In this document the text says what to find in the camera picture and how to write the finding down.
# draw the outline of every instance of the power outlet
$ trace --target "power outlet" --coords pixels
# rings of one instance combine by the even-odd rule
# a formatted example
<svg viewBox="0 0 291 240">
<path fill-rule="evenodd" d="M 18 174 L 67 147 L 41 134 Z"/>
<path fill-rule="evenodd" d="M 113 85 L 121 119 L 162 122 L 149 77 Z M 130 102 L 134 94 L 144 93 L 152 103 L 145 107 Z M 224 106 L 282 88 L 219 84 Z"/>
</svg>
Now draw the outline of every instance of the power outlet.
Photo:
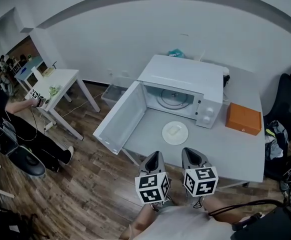
<svg viewBox="0 0 291 240">
<path fill-rule="evenodd" d="M 126 70 L 121 71 L 121 75 L 126 78 L 129 77 L 129 73 Z"/>
</svg>

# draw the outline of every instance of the microwave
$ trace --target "microwave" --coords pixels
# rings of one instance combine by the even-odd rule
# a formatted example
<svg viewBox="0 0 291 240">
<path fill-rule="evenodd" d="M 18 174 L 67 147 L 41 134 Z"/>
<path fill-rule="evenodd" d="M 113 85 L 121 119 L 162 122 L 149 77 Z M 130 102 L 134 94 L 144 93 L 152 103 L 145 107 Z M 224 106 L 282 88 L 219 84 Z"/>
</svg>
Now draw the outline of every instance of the microwave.
<svg viewBox="0 0 291 240">
<path fill-rule="evenodd" d="M 210 129 L 223 104 L 225 67 L 154 55 L 93 135 L 118 154 L 146 109 L 193 120 Z"/>
</svg>

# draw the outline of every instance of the white plate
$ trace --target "white plate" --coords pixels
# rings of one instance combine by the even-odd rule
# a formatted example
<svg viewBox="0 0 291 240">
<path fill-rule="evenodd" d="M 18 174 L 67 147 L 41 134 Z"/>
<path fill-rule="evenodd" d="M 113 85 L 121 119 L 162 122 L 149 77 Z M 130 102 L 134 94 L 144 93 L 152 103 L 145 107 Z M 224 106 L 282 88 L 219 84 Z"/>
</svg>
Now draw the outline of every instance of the white plate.
<svg viewBox="0 0 291 240">
<path fill-rule="evenodd" d="M 168 122 L 162 129 L 163 139 L 171 145 L 180 145 L 184 143 L 188 136 L 188 128 L 182 122 Z"/>
</svg>

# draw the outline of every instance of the person's hand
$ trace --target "person's hand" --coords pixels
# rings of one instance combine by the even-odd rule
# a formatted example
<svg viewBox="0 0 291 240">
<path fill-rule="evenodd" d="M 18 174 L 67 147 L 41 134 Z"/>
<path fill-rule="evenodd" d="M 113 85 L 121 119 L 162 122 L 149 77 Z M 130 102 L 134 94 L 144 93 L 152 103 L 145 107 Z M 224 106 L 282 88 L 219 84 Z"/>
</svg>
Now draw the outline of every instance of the person's hand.
<svg viewBox="0 0 291 240">
<path fill-rule="evenodd" d="M 32 106 L 35 108 L 38 108 L 38 107 L 40 108 L 44 104 L 44 99 L 42 97 L 39 97 L 38 99 L 32 98 L 31 101 L 32 101 Z"/>
</svg>

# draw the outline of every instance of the microwave control knob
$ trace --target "microwave control knob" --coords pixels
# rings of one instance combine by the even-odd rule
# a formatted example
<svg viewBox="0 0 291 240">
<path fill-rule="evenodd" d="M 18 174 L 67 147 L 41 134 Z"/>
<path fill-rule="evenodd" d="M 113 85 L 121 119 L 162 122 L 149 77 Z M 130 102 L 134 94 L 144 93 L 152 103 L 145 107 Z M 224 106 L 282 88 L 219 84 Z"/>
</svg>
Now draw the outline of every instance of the microwave control knob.
<svg viewBox="0 0 291 240">
<path fill-rule="evenodd" d="M 212 107 L 208 107 L 205 112 L 209 117 L 213 117 L 215 114 L 214 109 Z"/>
<path fill-rule="evenodd" d="M 203 119 L 202 119 L 203 123 L 208 125 L 210 123 L 210 117 L 208 116 L 205 116 Z"/>
</svg>

